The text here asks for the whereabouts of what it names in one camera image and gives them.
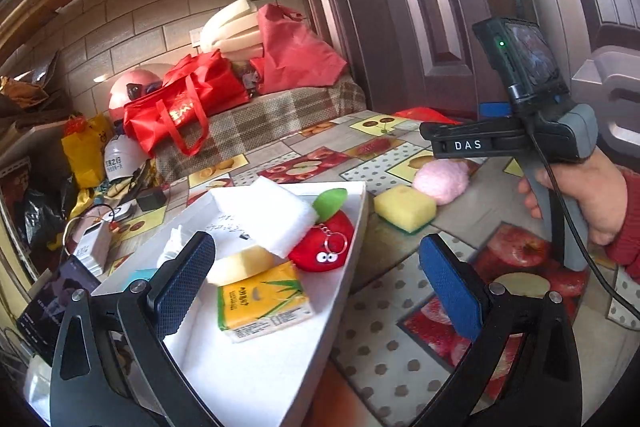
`white tray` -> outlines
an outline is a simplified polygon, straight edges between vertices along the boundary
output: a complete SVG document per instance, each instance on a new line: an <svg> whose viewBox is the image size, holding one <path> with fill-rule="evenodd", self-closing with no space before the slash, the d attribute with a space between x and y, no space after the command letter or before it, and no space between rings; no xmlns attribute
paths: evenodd
<svg viewBox="0 0 640 427"><path fill-rule="evenodd" d="M347 262L326 273L300 272L316 314L309 320L263 337L234 344L218 329L216 286L204 283L202 305L185 319L175 344L168 346L185 377L225 427L299 426L333 344L346 302L367 222L364 182L283 185L309 202L329 188L346 188L343 211L355 227ZM140 246L93 295L121 291L130 273L155 268L171 229L206 230L216 241L216 256L236 253L238 234L213 229L221 214L236 211L248 187L214 188ZM249 244L241 240L242 246Z"/></svg>

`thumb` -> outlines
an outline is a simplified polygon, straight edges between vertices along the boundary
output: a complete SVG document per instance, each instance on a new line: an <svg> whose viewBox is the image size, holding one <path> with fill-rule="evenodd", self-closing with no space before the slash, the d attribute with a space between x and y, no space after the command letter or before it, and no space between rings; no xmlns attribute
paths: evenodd
<svg viewBox="0 0 640 427"><path fill-rule="evenodd" d="M554 172L561 192L579 201L586 188L580 166L558 164L552 165L551 170ZM536 180L544 187L553 189L546 169L539 169L536 172Z"/></svg>

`pink puff ball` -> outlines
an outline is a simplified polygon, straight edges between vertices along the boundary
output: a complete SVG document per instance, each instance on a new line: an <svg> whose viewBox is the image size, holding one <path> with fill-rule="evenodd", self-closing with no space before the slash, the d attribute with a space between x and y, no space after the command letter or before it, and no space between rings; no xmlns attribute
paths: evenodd
<svg viewBox="0 0 640 427"><path fill-rule="evenodd" d="M414 188L431 196L436 204L455 200L469 185L466 162L434 160L423 165L414 178Z"/></svg>

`fruit-patterned tablecloth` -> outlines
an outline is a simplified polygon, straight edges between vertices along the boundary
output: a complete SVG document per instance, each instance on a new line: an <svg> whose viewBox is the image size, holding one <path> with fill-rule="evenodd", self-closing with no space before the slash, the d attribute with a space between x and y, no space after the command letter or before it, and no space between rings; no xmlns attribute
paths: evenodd
<svg viewBox="0 0 640 427"><path fill-rule="evenodd" d="M246 154L194 172L164 187L167 205L123 223L110 251L111 269L206 190L249 185L259 175L278 183L362 180L371 196L410 185L432 160L417 121L372 111L337 118ZM583 380L583 416L603 402L640 344L638 329L612 312L610 298L588 274L568 273L548 258L542 223L532 219L516 191L520 168L512 158L466 160L466 192L438 208L435 220L414 235L381 220L370 205L369 224L334 350L305 427L409 425L459 362L468 341L459 337L418 267L416 249L439 233L452 251L487 281L524 271L534 283L564 295ZM640 287L603 258L600 268L619 291ZM519 338L512 337L487 387L488 405L504 383Z"/></svg>

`plaid blanket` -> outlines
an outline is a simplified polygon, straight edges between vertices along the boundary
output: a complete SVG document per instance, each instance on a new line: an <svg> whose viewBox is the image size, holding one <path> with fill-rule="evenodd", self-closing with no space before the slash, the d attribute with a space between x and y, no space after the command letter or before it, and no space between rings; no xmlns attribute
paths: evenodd
<svg viewBox="0 0 640 427"><path fill-rule="evenodd" d="M307 127L366 109L364 93L350 76L332 87L299 87L259 96L209 118L209 137L198 154L189 158L164 140L154 149L158 173L173 182L237 154L246 153ZM180 128L187 144L202 133L197 123Z"/></svg>

